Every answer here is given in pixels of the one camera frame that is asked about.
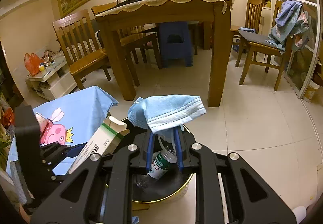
peppa pig print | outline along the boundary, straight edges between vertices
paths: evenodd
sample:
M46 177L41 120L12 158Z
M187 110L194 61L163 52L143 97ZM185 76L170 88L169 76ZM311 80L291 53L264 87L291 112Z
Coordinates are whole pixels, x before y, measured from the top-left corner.
M45 127L45 130L41 136L40 144L51 144L54 142L59 142L61 145L64 145L66 142L73 143L72 140L72 128L66 130L64 125L54 124L54 122L60 121L64 116L64 112L60 108L57 108L51 119L48 120L48 124Z

trash can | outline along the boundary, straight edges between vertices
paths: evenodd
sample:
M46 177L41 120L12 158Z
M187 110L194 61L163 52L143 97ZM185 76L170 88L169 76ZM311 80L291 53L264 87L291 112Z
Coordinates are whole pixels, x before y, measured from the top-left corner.
M136 135L146 132L146 129L135 127L128 118L122 122L127 123L130 133L122 139L116 153L120 148L133 143ZM158 140L155 141L154 152L161 150ZM132 204L133 210L149 209L149 204L161 201L173 201L184 196L188 189L188 183L192 179L193 174L182 174L177 165L174 165L161 179L151 184L145 190L137 187L136 183L132 186Z

plastic water bottle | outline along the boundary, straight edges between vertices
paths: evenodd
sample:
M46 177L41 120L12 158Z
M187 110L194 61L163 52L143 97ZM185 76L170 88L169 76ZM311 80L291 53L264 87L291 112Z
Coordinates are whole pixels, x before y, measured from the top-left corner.
M169 170L172 164L177 161L174 152L169 147L162 147L157 156L151 162L151 169L146 175L137 175L136 184L145 188L149 184L156 182Z

gold rim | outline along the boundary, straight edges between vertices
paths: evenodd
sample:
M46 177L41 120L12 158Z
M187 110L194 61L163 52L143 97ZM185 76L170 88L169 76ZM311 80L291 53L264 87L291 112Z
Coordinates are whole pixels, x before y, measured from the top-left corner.
M191 133L185 125L183 125L183 127L187 130L188 133ZM158 199L158 200L154 200L154 201L136 201L136 200L133 200L132 202L136 202L136 203L139 203L139 204L153 204L153 203L157 203L157 202L161 202L163 200L166 200L166 199L170 198L171 196L174 196L175 194L181 192L183 190L183 188L185 188L188 185L188 183L191 181L192 177L193 177L193 174L190 175L188 180L185 182L185 184L181 188L179 188L173 194L170 194L169 196L167 196L167 197L165 197L163 199Z

sliding glass door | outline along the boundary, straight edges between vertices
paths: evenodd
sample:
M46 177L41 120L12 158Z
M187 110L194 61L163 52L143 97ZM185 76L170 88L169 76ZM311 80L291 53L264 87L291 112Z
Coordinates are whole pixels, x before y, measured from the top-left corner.
M285 66L285 78L293 86L299 98L302 98L313 76L318 58L321 37L320 0L295 0L303 4L310 25L309 42L303 50L293 53Z

